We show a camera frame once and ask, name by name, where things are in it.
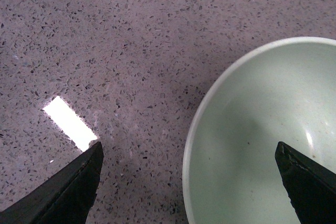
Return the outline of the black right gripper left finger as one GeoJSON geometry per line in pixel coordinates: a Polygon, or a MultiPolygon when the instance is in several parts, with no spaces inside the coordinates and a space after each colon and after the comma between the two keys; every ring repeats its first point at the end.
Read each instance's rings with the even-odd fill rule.
{"type": "Polygon", "coordinates": [[[30,194],[1,212],[1,223],[85,223],[103,163],[96,142],[30,194]]]}

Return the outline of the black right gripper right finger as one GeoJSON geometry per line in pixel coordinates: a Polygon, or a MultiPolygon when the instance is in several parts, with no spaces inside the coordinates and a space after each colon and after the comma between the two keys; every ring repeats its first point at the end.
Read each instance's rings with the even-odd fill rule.
{"type": "Polygon", "coordinates": [[[284,142],[275,160],[300,223],[335,223],[335,173],[284,142]]]}

